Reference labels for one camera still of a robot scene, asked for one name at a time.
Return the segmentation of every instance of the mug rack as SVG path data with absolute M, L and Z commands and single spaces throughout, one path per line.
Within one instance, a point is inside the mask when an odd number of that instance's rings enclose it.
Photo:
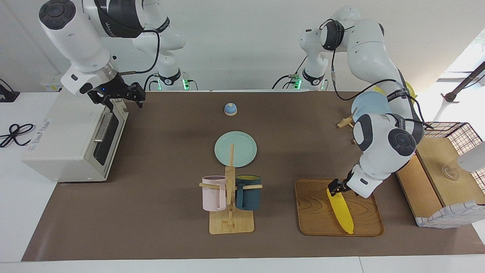
M 209 215 L 209 233 L 230 234 L 254 231 L 254 215 L 251 210 L 236 208 L 236 168 L 234 167 L 234 144 L 231 144 L 229 166 L 225 169 L 226 204 L 221 211 L 211 211 Z M 199 187 L 219 189 L 217 185 L 199 183 Z M 247 185 L 243 189 L 263 188 L 263 185 Z

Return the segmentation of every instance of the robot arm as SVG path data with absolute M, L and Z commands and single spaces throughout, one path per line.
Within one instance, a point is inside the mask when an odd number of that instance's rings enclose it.
M 347 52 L 352 74 L 377 84 L 388 97 L 392 113 L 365 114 L 354 127 L 354 138 L 363 151 L 347 179 L 329 184 L 332 195 L 353 190 L 367 198 L 393 172 L 404 166 L 423 137 L 409 91 L 400 71 L 391 62 L 384 46 L 384 29 L 372 19 L 360 19 L 351 6 L 338 10 L 321 26 L 321 46 L 326 51 Z M 335 72 L 332 67 L 332 80 Z
M 298 75 L 302 80 L 300 88 L 318 90 L 322 86 L 328 59 L 323 55 L 321 34 L 319 29 L 307 29 L 300 36 L 300 47 L 307 54 L 307 66 Z
M 138 84 L 125 84 L 100 37 L 132 38 L 138 49 L 158 55 L 157 68 L 164 84 L 186 89 L 183 72 L 168 50 L 181 49 L 185 41 L 163 13 L 159 0 L 49 0 L 39 11 L 41 26 L 71 61 L 62 84 L 76 95 L 88 94 L 94 103 L 111 106 L 110 99 L 124 98 L 141 108 L 145 91 Z
M 185 46 L 185 39 L 180 30 L 170 24 L 170 18 L 165 14 L 160 0 L 145 0 L 143 7 L 145 30 L 158 32 L 160 46 L 157 49 L 157 38 L 154 33 L 142 33 L 134 38 L 134 46 L 153 58 L 158 54 L 157 77 L 162 84 L 162 90 L 190 89 L 185 81 L 185 72 L 179 68 L 174 55 L 169 52 Z
M 140 1 L 131 1 L 132 11 L 140 10 Z M 104 11 L 99 11 L 102 18 Z M 50 0 L 39 11 L 41 26 L 57 49 L 71 61 L 71 67 L 62 76 L 62 84 L 76 95 L 88 94 L 94 103 L 107 105 L 112 109 L 110 99 L 124 98 L 137 102 L 141 108 L 145 101 L 145 91 L 138 83 L 126 85 L 118 73 L 108 50 L 102 45 L 100 35 L 83 13 L 82 7 L 70 0 Z M 136 24 L 123 26 L 115 20 L 102 21 L 111 36 L 135 35 L 143 31 Z

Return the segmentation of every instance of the light blue plate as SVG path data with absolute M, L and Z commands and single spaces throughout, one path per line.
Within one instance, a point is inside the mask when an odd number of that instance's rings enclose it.
M 360 116 L 364 114 L 387 114 L 392 113 L 388 99 L 382 93 L 377 91 L 366 91 L 356 97 L 352 103 L 352 111 L 357 107 L 354 114 L 354 121 L 357 122 Z
M 258 148 L 254 139 L 243 132 L 233 131 L 223 134 L 215 143 L 214 152 L 217 159 L 229 166 L 231 143 L 234 143 L 234 166 L 246 166 L 256 157 Z

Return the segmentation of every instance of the white wall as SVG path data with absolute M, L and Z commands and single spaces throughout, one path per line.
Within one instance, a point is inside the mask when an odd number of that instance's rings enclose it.
M 22 91 L 39 90 L 40 74 L 64 72 L 69 67 L 38 23 L 38 10 L 45 1 L 0 0 L 0 77 Z M 277 78 L 294 72 L 305 56 L 298 45 L 300 33 L 318 27 L 345 4 L 353 4 L 364 18 L 384 25 L 389 55 L 416 91 L 430 87 L 485 27 L 481 0 L 163 3 L 172 23 L 187 35 L 186 47 L 175 55 L 201 89 L 270 88 Z M 146 69 L 153 61 L 129 40 L 104 38 L 103 42 L 118 56 L 120 70 Z M 338 89 L 364 87 L 350 74 L 346 62 L 344 53 L 337 54 Z M 145 77 L 125 79 L 144 82 Z

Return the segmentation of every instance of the wooden shelf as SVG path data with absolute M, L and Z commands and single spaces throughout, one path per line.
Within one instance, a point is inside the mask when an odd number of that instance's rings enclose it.
M 458 181 L 450 180 L 444 175 L 443 165 L 458 157 L 458 152 L 449 139 L 425 137 L 416 151 L 443 207 L 470 200 L 485 204 L 485 194 L 470 173 L 460 173 Z
M 417 156 L 396 174 L 414 217 L 428 218 L 443 207 Z

